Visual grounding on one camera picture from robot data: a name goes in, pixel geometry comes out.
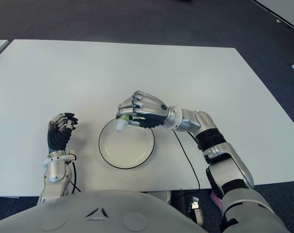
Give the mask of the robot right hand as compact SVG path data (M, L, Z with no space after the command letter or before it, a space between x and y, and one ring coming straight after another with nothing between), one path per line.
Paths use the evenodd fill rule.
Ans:
M129 117L129 125L155 128L164 125L169 114L169 107L162 100L146 92L136 91L119 104L116 118Z

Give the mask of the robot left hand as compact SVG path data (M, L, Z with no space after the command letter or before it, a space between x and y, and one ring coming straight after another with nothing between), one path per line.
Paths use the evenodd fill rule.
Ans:
M78 119L73 113L57 114L48 125L47 142L49 154L55 151L65 151L72 131L78 124Z

